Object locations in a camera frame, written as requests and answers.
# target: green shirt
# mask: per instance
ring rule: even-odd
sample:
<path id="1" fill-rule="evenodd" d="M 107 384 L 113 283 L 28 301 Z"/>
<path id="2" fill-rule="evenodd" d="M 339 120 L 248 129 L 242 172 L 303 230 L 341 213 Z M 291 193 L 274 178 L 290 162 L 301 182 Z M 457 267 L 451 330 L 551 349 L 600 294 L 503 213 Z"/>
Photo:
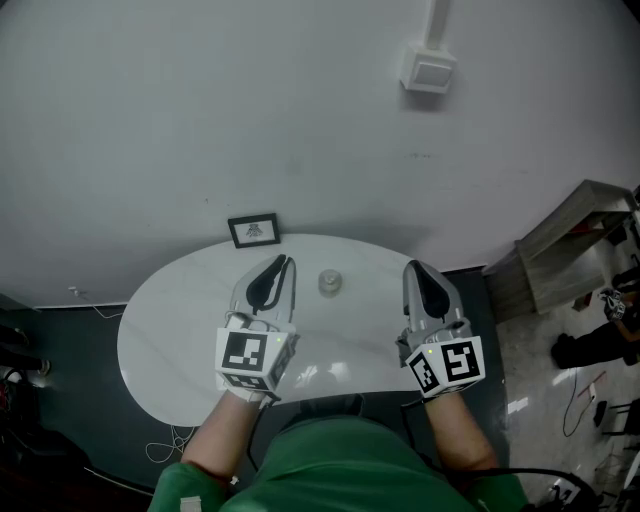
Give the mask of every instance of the green shirt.
<path id="1" fill-rule="evenodd" d="M 181 498 L 195 496 L 202 512 L 511 512 L 527 503 L 512 475 L 478 479 L 461 495 L 391 430 L 356 418 L 282 432 L 251 487 L 229 500 L 206 474 L 173 464 L 160 476 L 149 510 L 179 512 Z"/>

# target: dark floor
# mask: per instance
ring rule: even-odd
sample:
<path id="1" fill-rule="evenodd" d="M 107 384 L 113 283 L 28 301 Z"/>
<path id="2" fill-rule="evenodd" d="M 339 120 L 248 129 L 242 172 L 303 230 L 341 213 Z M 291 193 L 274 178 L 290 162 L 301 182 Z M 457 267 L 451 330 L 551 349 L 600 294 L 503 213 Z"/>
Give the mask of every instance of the dark floor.
<path id="1" fill-rule="evenodd" d="M 474 334 L 482 337 L 487 370 L 487 378 L 463 394 L 501 463 L 507 465 L 504 371 L 487 291 L 480 272 L 448 277 L 462 295 Z M 52 362 L 52 371 L 43 381 L 45 387 L 38 390 L 43 426 L 75 442 L 98 470 L 140 486 L 155 487 L 162 469 L 179 460 L 179 454 L 175 453 L 165 464 L 154 464 L 145 455 L 149 442 L 170 443 L 171 431 L 168 425 L 145 413 L 125 387 L 116 350 L 119 317 L 104 320 L 92 309 L 13 311 L 0 312 L 0 322 L 23 328 L 32 340 L 30 349 L 11 347 L 12 350 Z M 365 395 L 363 414 L 407 439 L 399 406 L 416 398 L 417 392 L 369 393 Z M 299 404 L 291 403 L 263 414 L 252 450 L 258 464 L 270 440 L 298 410 Z M 410 410 L 408 419 L 417 449 L 437 461 L 422 408 Z M 179 432 L 186 434 L 189 429 L 181 428 Z M 166 453 L 158 451 L 153 455 L 164 458 Z M 252 475 L 253 469 L 245 458 L 238 487 L 250 483 Z"/>

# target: white oval table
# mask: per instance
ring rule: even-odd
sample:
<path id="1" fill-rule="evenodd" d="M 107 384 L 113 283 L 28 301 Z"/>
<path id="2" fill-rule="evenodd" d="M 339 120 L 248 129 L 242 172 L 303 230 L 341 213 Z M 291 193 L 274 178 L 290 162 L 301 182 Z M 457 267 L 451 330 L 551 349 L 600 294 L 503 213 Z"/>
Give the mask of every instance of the white oval table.
<path id="1" fill-rule="evenodd" d="M 200 425 L 223 393 L 214 371 L 216 329 L 224 326 L 233 287 L 276 254 L 297 267 L 293 323 L 300 340 L 278 386 L 282 401 L 374 391 L 410 391 L 395 339 L 406 326 L 402 272 L 410 258 L 375 245 L 317 235 L 284 235 L 282 243 L 202 249 L 153 274 L 134 294 L 118 332 L 122 378 L 154 418 Z M 333 298 L 318 290 L 326 269 L 342 273 Z"/>

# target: framed picture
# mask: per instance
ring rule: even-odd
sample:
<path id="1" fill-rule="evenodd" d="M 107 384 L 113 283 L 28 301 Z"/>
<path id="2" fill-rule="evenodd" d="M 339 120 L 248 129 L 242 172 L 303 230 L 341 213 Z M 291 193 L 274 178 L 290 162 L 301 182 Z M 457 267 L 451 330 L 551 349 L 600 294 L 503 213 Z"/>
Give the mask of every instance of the framed picture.
<path id="1" fill-rule="evenodd" d="M 229 219 L 229 229 L 236 249 L 280 243 L 275 213 Z"/>

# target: floor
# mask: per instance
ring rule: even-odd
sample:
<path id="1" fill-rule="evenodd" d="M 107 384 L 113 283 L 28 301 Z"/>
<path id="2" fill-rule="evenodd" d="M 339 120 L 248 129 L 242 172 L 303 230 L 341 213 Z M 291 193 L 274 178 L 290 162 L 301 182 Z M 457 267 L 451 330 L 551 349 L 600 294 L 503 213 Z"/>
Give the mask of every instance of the floor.
<path id="1" fill-rule="evenodd" d="M 504 372 L 484 281 L 479 272 L 456 273 L 450 279 L 460 291 L 474 333 L 483 339 L 487 369 L 487 378 L 466 390 L 464 396 L 506 465 L 509 447 L 505 437 Z M 41 386 L 39 402 L 44 427 L 67 436 L 86 452 L 98 470 L 141 487 L 155 487 L 162 469 L 179 460 L 179 454 L 174 453 L 165 464 L 154 464 L 145 455 L 147 443 L 170 442 L 171 431 L 168 425 L 145 413 L 125 387 L 116 350 L 119 319 L 104 320 L 93 310 L 85 309 L 16 311 L 0 314 L 0 321 L 28 332 L 33 347 L 25 353 L 52 361 L 52 371 L 46 378 L 30 376 Z M 417 392 L 367 393 L 363 414 L 385 423 L 407 439 L 399 406 L 417 396 Z M 266 411 L 252 449 L 258 463 L 269 441 L 297 412 L 297 404 Z M 411 410 L 408 420 L 417 449 L 436 460 L 424 412 L 419 408 Z M 181 428 L 179 433 L 186 435 L 189 429 Z M 156 446 L 150 449 L 150 454 L 162 459 L 167 450 Z M 238 473 L 238 488 L 250 484 L 253 474 L 245 460 Z"/>
<path id="2" fill-rule="evenodd" d="M 606 240 L 598 244 L 596 250 L 608 282 L 614 274 L 629 268 L 629 255 L 637 252 L 634 249 L 630 241 L 615 249 Z M 634 444 L 634 441 L 628 436 L 602 435 L 602 431 L 621 430 L 624 415 L 616 417 L 608 413 L 600 428 L 595 427 L 593 416 L 600 400 L 614 405 L 638 398 L 640 365 L 629 367 L 617 360 L 579 368 L 576 394 L 605 373 L 596 383 L 597 398 L 593 404 L 589 406 L 588 393 L 574 400 L 567 415 L 567 433 L 573 430 L 585 407 L 589 408 L 575 434 L 565 438 L 562 422 L 576 371 L 559 370 L 548 356 L 560 333 L 577 337 L 605 322 L 603 303 L 594 294 L 591 305 L 581 312 L 566 305 L 545 315 L 522 316 L 498 325 L 507 384 L 511 467 L 559 469 L 578 475 L 596 491 L 619 491 L 629 461 L 620 464 L 616 457 L 633 456 L 633 452 L 623 452 L 623 448 L 625 443 Z M 529 499 L 537 502 L 544 498 L 556 479 L 524 475 L 521 481 Z"/>

